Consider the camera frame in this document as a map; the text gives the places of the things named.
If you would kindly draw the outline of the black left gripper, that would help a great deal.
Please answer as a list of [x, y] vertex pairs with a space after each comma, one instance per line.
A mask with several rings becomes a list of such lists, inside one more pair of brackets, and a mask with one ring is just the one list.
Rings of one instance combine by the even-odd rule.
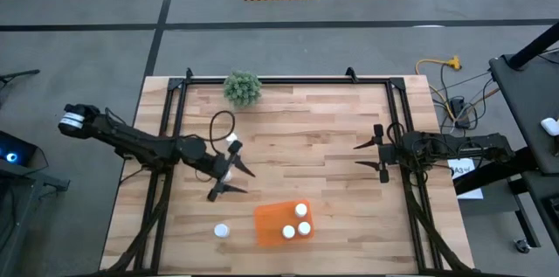
[[242, 143], [239, 141], [235, 141], [228, 148], [228, 151], [230, 153], [228, 158], [226, 158], [224, 154], [216, 156], [210, 176], [215, 178], [217, 181], [208, 193], [207, 199], [209, 201], [215, 202], [219, 194], [223, 194], [226, 192], [246, 193], [246, 190], [240, 189], [233, 185], [229, 185], [227, 182], [223, 181], [223, 177], [233, 165], [245, 174], [251, 177], [255, 177], [252, 171], [245, 166], [245, 164], [241, 160], [241, 157], [238, 155], [238, 152], [241, 150], [241, 148]]

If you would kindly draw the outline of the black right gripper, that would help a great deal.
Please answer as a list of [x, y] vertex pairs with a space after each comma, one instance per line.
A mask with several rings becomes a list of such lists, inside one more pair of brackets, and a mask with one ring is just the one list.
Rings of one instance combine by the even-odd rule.
[[389, 172], [386, 166], [397, 163], [397, 147], [394, 144], [383, 143], [383, 126], [381, 124], [375, 124], [373, 126], [373, 130], [373, 138], [363, 144], [355, 146], [353, 149], [364, 149], [376, 145], [378, 148], [379, 161], [377, 163], [356, 161], [356, 163], [376, 170], [379, 173], [380, 182], [385, 184], [390, 180]]

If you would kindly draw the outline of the orange plastic basket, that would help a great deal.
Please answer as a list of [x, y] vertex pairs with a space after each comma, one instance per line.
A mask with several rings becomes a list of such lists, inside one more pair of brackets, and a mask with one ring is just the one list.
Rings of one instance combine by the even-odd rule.
[[[308, 207], [308, 213], [304, 218], [297, 218], [294, 213], [294, 208], [299, 203], [304, 203]], [[254, 210], [253, 217], [257, 244], [260, 247], [276, 247], [302, 243], [312, 239], [315, 234], [311, 206], [306, 199], [258, 206]], [[303, 221], [307, 221], [312, 227], [310, 234], [307, 236], [301, 236], [297, 231], [298, 224]], [[295, 236], [292, 239], [283, 238], [281, 232], [285, 225], [294, 227]]]

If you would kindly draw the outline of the small green potted plant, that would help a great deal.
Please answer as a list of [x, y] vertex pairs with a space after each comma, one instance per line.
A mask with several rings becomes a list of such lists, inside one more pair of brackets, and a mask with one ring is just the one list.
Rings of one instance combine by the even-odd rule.
[[224, 97], [236, 108], [251, 107], [260, 98], [261, 87], [255, 74], [233, 71], [224, 81]]

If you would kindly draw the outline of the white paper sign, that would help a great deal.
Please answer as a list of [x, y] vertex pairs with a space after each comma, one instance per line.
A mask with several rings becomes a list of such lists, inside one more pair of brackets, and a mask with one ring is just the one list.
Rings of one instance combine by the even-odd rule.
[[[447, 161], [448, 167], [451, 170], [452, 179], [462, 177], [463, 175], [471, 172], [475, 168], [475, 164], [472, 159], [451, 159]], [[482, 200], [483, 193], [481, 188], [468, 191], [466, 193], [457, 196], [458, 200]]]

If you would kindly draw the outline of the black power strip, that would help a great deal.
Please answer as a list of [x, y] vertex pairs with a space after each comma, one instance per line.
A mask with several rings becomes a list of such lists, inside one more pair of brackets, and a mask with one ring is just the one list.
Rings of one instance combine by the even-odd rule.
[[455, 128], [467, 129], [470, 128], [469, 115], [464, 98], [451, 98], [450, 109], [454, 116], [453, 126]]

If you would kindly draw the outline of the black side table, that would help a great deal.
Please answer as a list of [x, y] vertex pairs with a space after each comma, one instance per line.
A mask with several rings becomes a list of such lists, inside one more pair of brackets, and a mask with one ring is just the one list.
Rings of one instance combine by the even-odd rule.
[[540, 122], [559, 119], [559, 65], [542, 58], [530, 60], [516, 71], [510, 55], [489, 61], [496, 80], [538, 170], [520, 174], [536, 210], [559, 253], [559, 136], [550, 136]]

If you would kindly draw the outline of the black metal stand leg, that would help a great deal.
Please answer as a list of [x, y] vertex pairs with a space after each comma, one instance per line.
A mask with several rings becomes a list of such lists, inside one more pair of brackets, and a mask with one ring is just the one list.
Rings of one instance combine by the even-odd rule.
[[538, 170], [537, 162], [528, 148], [516, 150], [512, 156], [491, 157], [488, 164], [480, 165], [484, 158], [479, 159], [473, 171], [453, 179], [458, 195], [466, 193], [479, 185], [484, 201], [488, 207], [468, 207], [475, 215], [483, 213], [499, 213], [513, 211], [521, 226], [524, 238], [531, 248], [540, 247], [534, 228], [531, 225], [519, 195], [528, 192], [523, 178], [513, 180], [512, 177], [529, 170]]

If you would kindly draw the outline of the small white case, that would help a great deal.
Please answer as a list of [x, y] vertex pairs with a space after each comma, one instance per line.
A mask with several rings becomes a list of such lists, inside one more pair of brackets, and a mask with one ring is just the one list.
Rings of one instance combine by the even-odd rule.
[[559, 119], [545, 118], [540, 124], [548, 135], [559, 136]]

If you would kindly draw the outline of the black metal pole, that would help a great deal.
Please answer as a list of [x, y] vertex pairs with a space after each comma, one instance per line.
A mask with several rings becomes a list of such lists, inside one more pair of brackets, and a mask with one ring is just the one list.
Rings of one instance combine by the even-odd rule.
[[557, 41], [559, 41], [559, 22], [552, 25], [543, 34], [508, 58], [507, 64], [510, 68], [519, 71], [530, 60], [543, 53]]

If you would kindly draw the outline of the black computer with blue light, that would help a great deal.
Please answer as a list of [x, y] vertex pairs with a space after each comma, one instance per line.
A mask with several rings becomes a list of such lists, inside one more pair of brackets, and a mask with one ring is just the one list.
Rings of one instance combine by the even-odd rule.
[[8, 163], [28, 167], [37, 146], [0, 131], [0, 159]]

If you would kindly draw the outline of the black tripod leg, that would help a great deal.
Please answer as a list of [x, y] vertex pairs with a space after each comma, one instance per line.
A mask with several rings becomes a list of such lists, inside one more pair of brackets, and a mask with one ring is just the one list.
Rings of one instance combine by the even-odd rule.
[[23, 76], [32, 76], [32, 75], [36, 75], [36, 74], [39, 74], [39, 73], [40, 73], [40, 71], [38, 69], [35, 69], [35, 70], [18, 72], [18, 73], [8, 73], [8, 74], [0, 75], [0, 83], [3, 84], [3, 85], [7, 85], [11, 81], [13, 81], [15, 78], [23, 77]]

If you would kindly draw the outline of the black metal table frame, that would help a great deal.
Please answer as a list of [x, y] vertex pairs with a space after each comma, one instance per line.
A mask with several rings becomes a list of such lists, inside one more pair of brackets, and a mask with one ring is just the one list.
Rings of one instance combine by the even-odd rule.
[[[399, 165], [390, 180], [356, 161], [373, 162], [376, 147], [353, 149], [373, 134], [433, 132], [437, 118], [422, 76], [279, 76], [261, 80], [261, 96], [245, 109], [224, 97], [224, 79], [149, 77], [134, 126], [153, 135], [213, 137], [225, 151], [233, 131], [255, 177], [234, 170], [232, 192], [207, 199], [212, 182], [179, 163], [122, 171], [100, 262], [116, 276], [188, 275], [450, 275], [473, 272], [473, 259], [449, 169], [427, 176]], [[260, 247], [254, 210], [306, 199], [315, 226], [308, 241]], [[217, 224], [231, 229], [214, 234]]]

